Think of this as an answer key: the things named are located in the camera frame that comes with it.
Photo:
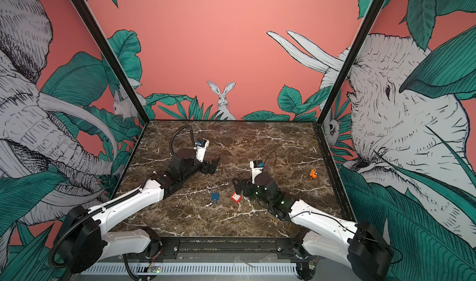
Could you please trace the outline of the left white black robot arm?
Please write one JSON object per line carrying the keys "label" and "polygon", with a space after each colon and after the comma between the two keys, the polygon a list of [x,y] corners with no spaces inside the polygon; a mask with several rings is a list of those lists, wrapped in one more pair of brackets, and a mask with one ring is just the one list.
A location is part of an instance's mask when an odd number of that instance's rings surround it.
{"label": "left white black robot arm", "polygon": [[89,209],[78,206],[70,210],[48,255],[49,266],[67,268],[76,274],[112,256],[144,254],[151,260],[160,256],[163,244],[152,228],[111,230],[133,214],[182,189],[195,173],[214,174],[219,159],[205,161],[207,147],[208,141],[201,139],[193,149],[183,148],[173,153],[167,169],[146,177],[136,189]]}

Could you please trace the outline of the left black frame post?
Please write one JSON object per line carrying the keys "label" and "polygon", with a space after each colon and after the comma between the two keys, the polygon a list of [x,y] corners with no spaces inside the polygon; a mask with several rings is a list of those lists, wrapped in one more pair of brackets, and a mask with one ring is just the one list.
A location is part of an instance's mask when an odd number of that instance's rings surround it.
{"label": "left black frame post", "polygon": [[70,1],[74,5],[74,8],[78,12],[81,19],[83,20],[85,26],[88,28],[89,33],[93,37],[95,43],[98,45],[101,53],[105,57],[105,60],[111,67],[112,72],[120,82],[121,86],[125,89],[126,94],[128,95],[133,106],[138,112],[139,118],[144,122],[145,126],[147,126],[150,122],[150,119],[146,114],[143,105],[139,102],[139,99],[136,96],[133,87],[130,85],[124,69],[122,68],[117,56],[113,52],[107,38],[105,37],[103,30],[101,29],[97,20],[95,19],[95,16],[91,12],[86,0]]}

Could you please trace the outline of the blue padlock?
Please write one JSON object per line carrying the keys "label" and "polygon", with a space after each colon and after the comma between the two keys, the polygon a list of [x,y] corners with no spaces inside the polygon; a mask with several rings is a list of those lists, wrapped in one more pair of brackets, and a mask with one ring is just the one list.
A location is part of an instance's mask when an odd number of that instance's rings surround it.
{"label": "blue padlock", "polygon": [[211,194],[211,202],[212,204],[217,204],[220,200],[220,194],[219,193],[212,193]]}

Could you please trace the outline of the orange toy car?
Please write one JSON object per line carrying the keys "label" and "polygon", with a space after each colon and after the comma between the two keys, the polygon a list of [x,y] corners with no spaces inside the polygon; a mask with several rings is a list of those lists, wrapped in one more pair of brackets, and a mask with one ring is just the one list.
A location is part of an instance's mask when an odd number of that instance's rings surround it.
{"label": "orange toy car", "polygon": [[309,175],[310,175],[310,177],[311,177],[312,179],[316,179],[316,178],[317,178],[316,170],[315,170],[315,169],[312,169],[312,170],[310,171],[310,174],[309,174]]}

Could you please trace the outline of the black mounting rail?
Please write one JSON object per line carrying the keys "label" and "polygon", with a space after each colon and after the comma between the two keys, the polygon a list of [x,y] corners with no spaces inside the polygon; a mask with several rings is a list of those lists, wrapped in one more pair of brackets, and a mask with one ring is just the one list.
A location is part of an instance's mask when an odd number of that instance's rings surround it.
{"label": "black mounting rail", "polygon": [[109,239],[102,241],[101,259],[138,254],[152,260],[175,259],[178,253],[273,253],[283,259],[326,257],[347,261],[350,240],[335,243],[312,232],[295,238],[187,238],[155,237],[150,240]]}

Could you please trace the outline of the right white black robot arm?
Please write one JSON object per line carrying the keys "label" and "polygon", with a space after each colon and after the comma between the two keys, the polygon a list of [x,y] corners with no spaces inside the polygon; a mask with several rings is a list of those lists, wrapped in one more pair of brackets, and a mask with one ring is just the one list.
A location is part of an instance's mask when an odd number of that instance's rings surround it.
{"label": "right white black robot arm", "polygon": [[296,254],[323,256],[352,269],[362,281],[385,281],[395,248],[371,223],[338,219],[281,190],[266,172],[232,180],[237,196],[255,199],[281,221],[307,230]]}

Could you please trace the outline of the red safety padlock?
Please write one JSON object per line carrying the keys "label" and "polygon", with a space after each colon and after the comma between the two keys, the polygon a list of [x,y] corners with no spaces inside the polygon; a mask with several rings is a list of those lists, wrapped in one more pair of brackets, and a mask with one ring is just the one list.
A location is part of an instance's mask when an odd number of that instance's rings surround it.
{"label": "red safety padlock", "polygon": [[235,202],[236,204],[239,204],[240,201],[242,200],[242,198],[243,198],[243,196],[240,195],[240,194],[238,194],[238,193],[233,193],[233,194],[231,195],[231,200],[232,200],[233,202]]}

